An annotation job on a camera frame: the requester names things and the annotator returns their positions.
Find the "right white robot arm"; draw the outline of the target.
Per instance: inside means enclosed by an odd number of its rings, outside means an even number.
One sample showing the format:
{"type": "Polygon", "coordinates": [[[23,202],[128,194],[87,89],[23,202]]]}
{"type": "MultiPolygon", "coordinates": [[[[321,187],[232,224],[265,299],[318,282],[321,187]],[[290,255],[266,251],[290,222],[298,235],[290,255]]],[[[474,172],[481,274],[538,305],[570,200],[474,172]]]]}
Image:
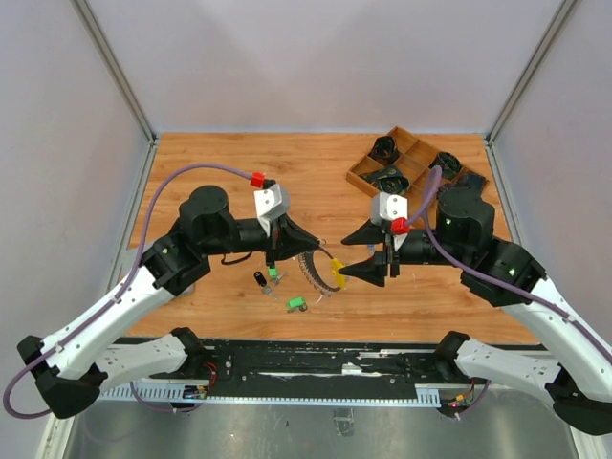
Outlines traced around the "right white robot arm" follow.
{"type": "Polygon", "coordinates": [[[551,354],[539,360],[451,331],[434,350],[433,370],[446,383],[461,376],[501,383],[551,407],[569,426],[593,436],[611,431],[611,347],[563,299],[523,247],[493,233],[495,210],[461,187],[441,192],[434,227],[412,229],[406,200],[380,193],[371,217],[342,239],[381,251],[340,273],[382,287],[402,265],[451,265],[473,295],[520,321],[551,354]]]}

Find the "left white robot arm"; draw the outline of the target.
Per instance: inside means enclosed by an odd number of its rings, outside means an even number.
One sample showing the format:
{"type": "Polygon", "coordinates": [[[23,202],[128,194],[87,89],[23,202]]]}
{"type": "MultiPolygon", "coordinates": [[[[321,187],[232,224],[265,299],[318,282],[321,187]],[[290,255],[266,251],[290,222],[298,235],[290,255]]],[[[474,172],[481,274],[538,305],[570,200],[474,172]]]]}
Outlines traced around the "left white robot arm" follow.
{"type": "Polygon", "coordinates": [[[107,390],[140,378],[165,374],[191,379],[205,369],[207,351],[187,327],[136,345],[116,341],[207,275],[210,256],[259,251],[272,264],[318,247],[318,239],[288,216],[285,188],[257,190],[254,202],[255,217],[235,219],[224,189],[196,188],[180,205],[171,230],[106,296],[54,334],[18,343],[19,355],[56,418],[71,418],[107,390]]]}

